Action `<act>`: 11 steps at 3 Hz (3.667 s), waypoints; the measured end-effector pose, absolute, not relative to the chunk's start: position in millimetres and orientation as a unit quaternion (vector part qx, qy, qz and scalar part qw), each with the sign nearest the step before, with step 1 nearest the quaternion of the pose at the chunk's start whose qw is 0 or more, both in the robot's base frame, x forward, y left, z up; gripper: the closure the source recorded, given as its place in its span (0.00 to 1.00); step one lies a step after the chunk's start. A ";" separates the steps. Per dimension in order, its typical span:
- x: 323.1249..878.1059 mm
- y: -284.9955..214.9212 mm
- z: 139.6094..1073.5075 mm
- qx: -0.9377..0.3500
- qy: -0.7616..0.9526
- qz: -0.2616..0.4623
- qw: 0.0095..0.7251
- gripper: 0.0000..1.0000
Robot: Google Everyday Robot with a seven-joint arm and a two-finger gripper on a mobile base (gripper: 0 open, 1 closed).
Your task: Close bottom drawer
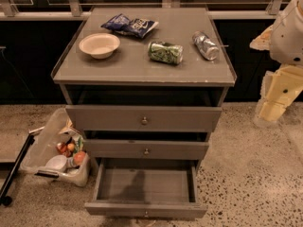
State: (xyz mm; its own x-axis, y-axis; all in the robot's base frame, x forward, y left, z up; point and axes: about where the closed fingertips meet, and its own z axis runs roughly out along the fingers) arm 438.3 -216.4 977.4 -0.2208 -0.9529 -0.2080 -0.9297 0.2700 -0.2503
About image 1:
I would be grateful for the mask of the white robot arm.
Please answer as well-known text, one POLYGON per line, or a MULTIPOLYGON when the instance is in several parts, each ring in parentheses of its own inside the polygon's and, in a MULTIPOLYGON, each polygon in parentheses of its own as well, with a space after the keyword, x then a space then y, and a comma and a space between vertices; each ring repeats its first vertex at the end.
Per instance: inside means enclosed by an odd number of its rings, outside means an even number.
POLYGON ((276 123, 303 91, 303 0, 291 0, 250 47, 268 50, 280 63, 275 72, 265 73, 256 107, 257 121, 276 123))

